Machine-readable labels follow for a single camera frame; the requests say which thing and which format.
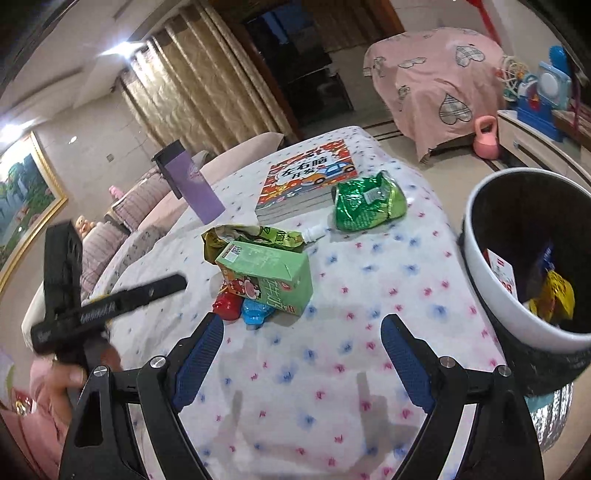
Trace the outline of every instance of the beige curtain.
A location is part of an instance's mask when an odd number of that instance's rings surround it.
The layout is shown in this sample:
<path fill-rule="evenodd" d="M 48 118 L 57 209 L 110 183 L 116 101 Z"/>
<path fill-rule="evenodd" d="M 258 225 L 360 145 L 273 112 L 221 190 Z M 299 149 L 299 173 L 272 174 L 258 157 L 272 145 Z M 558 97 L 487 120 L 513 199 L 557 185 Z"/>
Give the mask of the beige curtain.
<path fill-rule="evenodd" d="M 326 52 L 369 45 L 384 36 L 366 0 L 303 0 Z"/>
<path fill-rule="evenodd" d="M 269 87 L 221 17 L 195 0 L 138 52 L 121 77 L 138 122 L 159 145 L 220 154 L 272 131 L 295 141 Z"/>

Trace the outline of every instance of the pillow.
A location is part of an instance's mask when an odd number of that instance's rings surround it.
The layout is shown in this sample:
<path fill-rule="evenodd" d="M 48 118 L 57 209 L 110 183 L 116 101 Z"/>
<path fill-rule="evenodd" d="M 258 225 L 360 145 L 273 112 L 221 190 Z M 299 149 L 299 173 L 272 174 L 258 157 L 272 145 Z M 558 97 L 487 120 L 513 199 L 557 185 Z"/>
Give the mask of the pillow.
<path fill-rule="evenodd" d="M 138 231 L 155 226 L 162 233 L 168 233 L 188 206 L 184 198 L 178 199 L 170 192 L 139 224 Z"/>
<path fill-rule="evenodd" d="M 142 180 L 146 180 L 148 178 L 150 178 L 152 175 L 160 175 L 160 169 L 158 168 L 158 166 L 152 167 L 151 169 L 149 169 L 146 173 L 144 173 L 138 180 L 138 183 L 141 182 Z"/>
<path fill-rule="evenodd" d="M 100 275 L 90 299 L 94 300 L 109 295 L 127 267 L 152 250 L 154 244 L 162 236 L 162 231 L 156 227 L 148 227 L 146 230 L 132 233 Z"/>
<path fill-rule="evenodd" d="M 166 179 L 160 175 L 152 175 L 127 192 L 111 210 L 131 232 L 135 232 L 142 220 L 170 190 Z"/>
<path fill-rule="evenodd" d="M 99 223 L 82 241 L 82 276 L 80 286 L 90 294 L 100 275 L 125 242 L 127 235 L 110 223 Z"/>
<path fill-rule="evenodd" d="M 191 157 L 193 163 L 198 167 L 203 167 L 206 163 L 211 162 L 215 158 L 215 154 L 209 150 L 201 150 L 197 155 Z"/>
<path fill-rule="evenodd" d="M 210 185 L 277 151 L 283 134 L 265 132 L 218 155 L 201 169 Z"/>
<path fill-rule="evenodd" d="M 37 292 L 33 296 L 25 317 L 21 323 L 22 337 L 25 345 L 33 350 L 33 341 L 31 340 L 31 327 L 45 318 L 45 291 L 43 282 L 39 285 Z"/>

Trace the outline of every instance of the trash can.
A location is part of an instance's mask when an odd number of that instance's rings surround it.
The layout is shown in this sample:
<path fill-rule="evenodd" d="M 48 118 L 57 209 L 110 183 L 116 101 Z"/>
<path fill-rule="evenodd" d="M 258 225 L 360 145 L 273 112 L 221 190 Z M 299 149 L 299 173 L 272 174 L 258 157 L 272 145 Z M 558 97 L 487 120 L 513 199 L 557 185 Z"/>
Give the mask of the trash can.
<path fill-rule="evenodd" d="M 573 286 L 573 320 L 560 328 L 526 309 L 526 285 L 546 245 Z M 524 395 L 571 383 L 591 362 L 591 195 L 575 182 L 535 168 L 493 174 L 472 191 L 459 239 L 466 268 Z M 483 251 L 508 261 L 518 299 L 499 282 Z"/>

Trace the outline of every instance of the white cabinet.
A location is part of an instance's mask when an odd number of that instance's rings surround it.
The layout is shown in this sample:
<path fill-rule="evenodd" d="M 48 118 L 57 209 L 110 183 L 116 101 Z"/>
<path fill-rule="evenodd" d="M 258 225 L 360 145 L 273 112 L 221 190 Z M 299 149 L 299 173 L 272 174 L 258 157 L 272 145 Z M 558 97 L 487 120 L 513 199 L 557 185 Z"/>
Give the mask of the white cabinet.
<path fill-rule="evenodd" d="M 555 142 L 535 128 L 517 120 L 517 112 L 499 110 L 499 142 L 531 168 L 564 175 L 591 193 L 591 155 L 570 138 Z"/>

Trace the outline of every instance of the picture frame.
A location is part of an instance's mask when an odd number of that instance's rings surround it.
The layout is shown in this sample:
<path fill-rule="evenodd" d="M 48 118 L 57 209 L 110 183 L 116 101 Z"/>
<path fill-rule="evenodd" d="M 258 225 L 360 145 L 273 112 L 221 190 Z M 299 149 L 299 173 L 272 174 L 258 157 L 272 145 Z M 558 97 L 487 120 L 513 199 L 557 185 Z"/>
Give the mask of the picture frame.
<path fill-rule="evenodd" d="M 66 204 L 33 132 L 0 157 L 0 296 L 27 248 Z"/>

